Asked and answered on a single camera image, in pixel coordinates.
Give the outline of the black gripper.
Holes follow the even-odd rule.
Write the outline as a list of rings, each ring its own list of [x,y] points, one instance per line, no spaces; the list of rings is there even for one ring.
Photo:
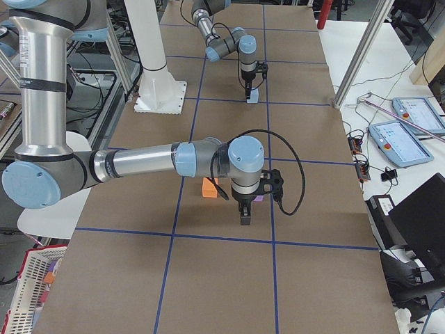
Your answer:
[[[241,70],[241,78],[244,80],[244,91],[246,101],[251,98],[252,81],[254,80],[254,71]]]
[[[251,202],[254,201],[258,196],[260,196],[260,194],[256,191],[254,193],[244,194],[232,190],[232,197],[238,203],[241,225],[251,224]]]

